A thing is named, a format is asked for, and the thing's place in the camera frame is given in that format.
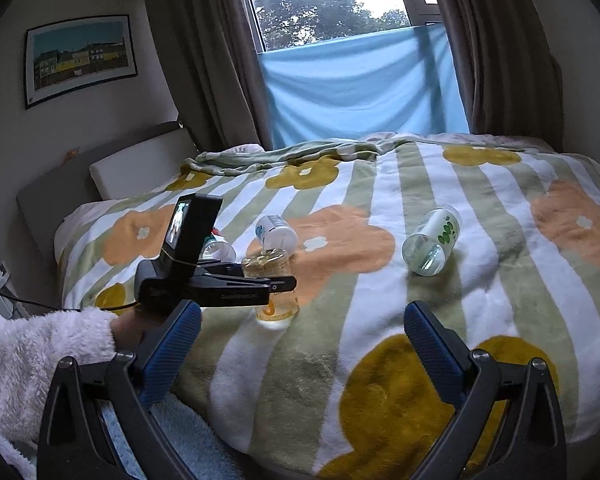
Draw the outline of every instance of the yellow building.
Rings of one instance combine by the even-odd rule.
[[[72,58],[74,60],[74,67],[89,64],[89,51],[80,50],[79,52],[74,52],[72,53]]]
[[[104,61],[107,61],[109,59],[117,59],[119,57],[120,57],[119,52],[105,52],[104,53]]]
[[[58,56],[58,62],[56,63],[56,72],[72,70],[74,67],[75,59],[72,57],[70,52],[62,52],[60,56]]]

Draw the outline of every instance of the curtain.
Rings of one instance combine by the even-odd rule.
[[[438,0],[472,134],[540,137],[562,151],[560,69],[532,0]]]
[[[145,0],[182,123],[203,151],[271,149],[266,91],[245,0]]]
[[[442,23],[271,50],[260,65],[274,148],[469,131]]]

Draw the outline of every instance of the wall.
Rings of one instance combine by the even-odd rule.
[[[590,0],[534,0],[562,69],[564,147],[600,163],[600,14]]]
[[[107,82],[24,109],[23,56],[28,28],[69,18],[129,14],[139,75]],[[177,112],[155,53],[143,0],[14,0],[0,19],[0,260],[21,297],[57,301],[16,193],[62,163],[127,132],[174,120]]]

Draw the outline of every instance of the metal bolt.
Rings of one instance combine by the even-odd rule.
[[[485,352],[484,350],[480,350],[478,348],[478,349],[474,350],[473,352],[471,352],[471,356],[476,360],[480,360],[480,359],[486,359],[487,357],[489,357],[489,353]]]
[[[134,358],[133,350],[121,350],[116,354],[116,361],[122,361],[126,363],[127,361],[131,361]]]
[[[63,357],[58,361],[59,368],[71,368],[74,365],[73,357]]]
[[[536,370],[546,370],[546,363],[539,357],[534,357],[531,359],[531,365]]]

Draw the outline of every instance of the picture frame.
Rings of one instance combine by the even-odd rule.
[[[128,14],[30,28],[24,51],[27,109],[81,88],[138,75]]]

